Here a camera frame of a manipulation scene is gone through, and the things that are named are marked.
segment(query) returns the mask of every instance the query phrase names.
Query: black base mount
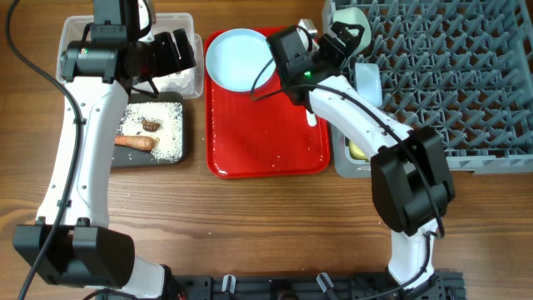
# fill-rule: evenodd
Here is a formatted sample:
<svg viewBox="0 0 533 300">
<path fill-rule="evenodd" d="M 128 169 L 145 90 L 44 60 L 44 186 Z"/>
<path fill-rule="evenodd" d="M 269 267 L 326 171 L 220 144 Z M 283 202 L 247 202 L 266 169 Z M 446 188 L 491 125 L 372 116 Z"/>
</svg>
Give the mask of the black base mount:
<svg viewBox="0 0 533 300">
<path fill-rule="evenodd" d="M 315 277 L 238 277 L 176 276 L 185 290 L 182 300 L 329 300 Z M 351 277 L 331 277 L 333 292 L 339 300 L 357 300 L 393 289 L 385 272 L 361 273 Z M 436 271 L 425 291 L 393 293 L 377 300 L 466 300 L 462 273 Z M 127 300 L 126 297 L 100 295 L 98 300 Z"/>
</svg>

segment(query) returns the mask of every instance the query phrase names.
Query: plastic container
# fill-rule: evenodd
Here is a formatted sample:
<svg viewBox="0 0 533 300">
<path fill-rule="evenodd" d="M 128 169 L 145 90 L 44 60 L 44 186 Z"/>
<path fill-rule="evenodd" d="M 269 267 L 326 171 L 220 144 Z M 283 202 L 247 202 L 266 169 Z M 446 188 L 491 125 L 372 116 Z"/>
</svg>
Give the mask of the plastic container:
<svg viewBox="0 0 533 300">
<path fill-rule="evenodd" d="M 255 29 L 266 37 L 281 28 Z M 205 49 L 223 32 L 213 33 Z M 259 178 L 318 173 L 330 161 L 327 123 L 307 123 L 306 109 L 284 94 L 253 102 L 249 92 L 231 92 L 206 73 L 207 166 L 220 178 Z M 277 73 L 256 97 L 279 90 Z"/>
<path fill-rule="evenodd" d="M 57 52 L 56 79 L 60 83 L 65 83 L 65 81 L 61 78 L 62 69 L 61 65 L 59 64 L 59 58 L 61 57 L 61 54 L 67 49 L 67 46 L 71 41 L 82 38 L 85 25 L 93 20 L 93 16 L 74 16 L 69 17 L 65 21 L 61 35 L 61 41 L 59 43 L 59 51 Z M 160 92 L 177 92 L 180 93 L 183 98 L 198 98 L 203 92 L 203 51 L 202 39 L 194 34 L 194 23 L 192 21 L 192 16 L 189 13 L 183 12 L 157 13 L 157 23 L 156 25 L 152 26 L 152 31 L 154 34 L 161 32 L 171 33 L 179 28 L 183 28 L 187 32 L 187 38 L 191 43 L 192 50 L 195 52 L 197 66 L 193 69 L 185 70 L 180 73 L 154 78 L 153 82 L 156 84 L 157 89 L 159 89 Z M 151 90 L 147 82 L 136 85 L 136 88 L 145 89 L 148 91 Z"/>
<path fill-rule="evenodd" d="M 414 128 L 441 134 L 452 170 L 533 172 L 533 27 L 523 0 L 326 0 L 324 32 L 336 10 L 360 8 L 373 44 L 350 57 L 380 67 L 381 108 Z M 369 177 L 332 129 L 337 172 Z"/>
</svg>

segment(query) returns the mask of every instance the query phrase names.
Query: wooden table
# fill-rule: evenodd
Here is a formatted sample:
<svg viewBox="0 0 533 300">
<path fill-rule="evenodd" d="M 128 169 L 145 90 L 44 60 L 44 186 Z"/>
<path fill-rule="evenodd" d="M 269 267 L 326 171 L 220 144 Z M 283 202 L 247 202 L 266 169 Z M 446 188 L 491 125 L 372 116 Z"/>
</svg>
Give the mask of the wooden table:
<svg viewBox="0 0 533 300">
<path fill-rule="evenodd" d="M 16 224 L 31 223 L 52 175 L 62 125 L 62 95 L 7 49 L 0 37 L 0 298 L 13 299 L 29 266 L 12 248 Z M 323 0 L 157 2 L 188 12 L 204 39 L 223 28 L 259 28 L 312 18 Z M 65 19 L 92 14 L 90 1 L 24 0 L 12 22 L 20 50 L 55 74 Z M 224 181 L 206 167 L 204 101 L 193 116 L 188 159 L 177 167 L 115 170 L 109 183 L 111 229 L 129 234 L 137 254 L 175 274 L 307 274 L 381 271 L 390 230 L 371 201 L 369 179 L 344 179 L 331 165 L 315 176 Z M 436 242 L 434 264 L 465 273 L 469 299 L 533 295 L 533 175 L 454 173 L 457 196 Z M 89 291 L 51 287 L 36 277 L 31 299 L 79 299 Z"/>
</svg>

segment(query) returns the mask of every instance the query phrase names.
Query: plastic dish rack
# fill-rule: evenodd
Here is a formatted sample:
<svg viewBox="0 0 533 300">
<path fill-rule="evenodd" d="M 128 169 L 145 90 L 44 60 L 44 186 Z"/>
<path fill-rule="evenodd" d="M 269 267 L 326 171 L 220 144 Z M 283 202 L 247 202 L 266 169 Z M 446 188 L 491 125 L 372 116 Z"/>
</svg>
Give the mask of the plastic dish rack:
<svg viewBox="0 0 533 300">
<path fill-rule="evenodd" d="M 377 63 L 385 112 L 434 127 L 452 170 L 533 171 L 533 27 L 523 0 L 326 0 L 324 32 L 350 7 L 368 16 L 373 44 L 342 71 L 353 82 L 355 63 Z M 370 163 L 331 130 L 337 172 L 370 176 Z"/>
</svg>

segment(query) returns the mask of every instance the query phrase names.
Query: robotic arm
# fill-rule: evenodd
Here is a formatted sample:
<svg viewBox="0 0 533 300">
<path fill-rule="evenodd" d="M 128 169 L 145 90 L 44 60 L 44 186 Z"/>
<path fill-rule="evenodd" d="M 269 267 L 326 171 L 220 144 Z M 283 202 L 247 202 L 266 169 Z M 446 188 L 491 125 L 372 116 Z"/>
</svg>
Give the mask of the robotic arm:
<svg viewBox="0 0 533 300">
<path fill-rule="evenodd" d="M 348 32 L 354 28 L 358 29 L 356 36 Z M 315 52 L 306 50 L 305 45 L 311 41 L 299 30 L 289 27 L 267 38 L 281 86 L 293 104 L 304 106 L 336 126 L 371 160 L 373 202 L 392 229 L 388 272 L 398 285 L 407 283 L 406 293 L 416 294 L 434 273 L 431 254 L 435 237 L 429 237 L 428 252 L 426 235 L 437 229 L 421 177 L 426 177 L 430 184 L 440 216 L 446 214 L 447 204 L 455 196 L 441 137 L 430 127 L 414 130 L 388 117 L 340 74 L 343 60 L 361 41 L 363 26 L 335 22 L 332 31 L 337 37 L 325 34 Z M 387 133 L 385 126 L 396 138 Z M 413 169 L 401 146 L 414 153 L 419 170 Z M 424 268 L 426 259 L 429 263 L 425 272 L 408 283 Z"/>
<path fill-rule="evenodd" d="M 115 131 L 133 86 L 195 67 L 182 29 L 154 35 L 146 0 L 94 0 L 94 23 L 61 56 L 65 88 L 82 114 L 82 139 L 72 190 L 52 246 L 37 269 L 48 284 L 108 288 L 137 298 L 176 299 L 170 268 L 135 256 L 133 240 L 107 229 L 107 185 Z M 91 41 L 86 41 L 88 33 Z M 17 226 L 13 246 L 33 265 L 60 209 L 74 149 L 74 107 L 65 101 L 62 135 L 36 224 Z"/>
</svg>

